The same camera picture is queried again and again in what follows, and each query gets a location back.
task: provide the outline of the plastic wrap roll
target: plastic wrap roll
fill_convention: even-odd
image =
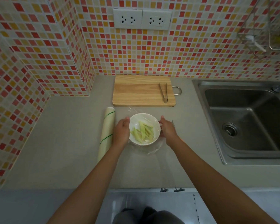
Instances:
[[[115,120],[115,109],[108,107],[105,111],[105,118],[103,123],[103,129],[101,134],[101,142],[98,148],[98,162],[103,158],[105,153],[111,147],[112,135]]]

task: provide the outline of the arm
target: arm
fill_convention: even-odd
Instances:
[[[129,124],[129,118],[118,122],[114,128],[111,148],[57,209],[48,224],[96,222],[119,156],[129,140]]]
[[[217,223],[277,223],[243,191],[201,159],[161,116],[162,134]]]

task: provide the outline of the sink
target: sink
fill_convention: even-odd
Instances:
[[[225,164],[280,164],[280,93],[271,91],[276,82],[193,83]]]

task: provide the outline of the outlet socket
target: outlet socket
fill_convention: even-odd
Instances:
[[[142,10],[113,9],[114,27],[123,29],[142,29]]]
[[[143,10],[142,29],[168,30],[171,20],[171,11]]]

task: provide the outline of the person's right arm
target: person's right arm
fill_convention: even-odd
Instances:
[[[201,159],[161,116],[162,134],[217,223],[277,223],[243,191]]]

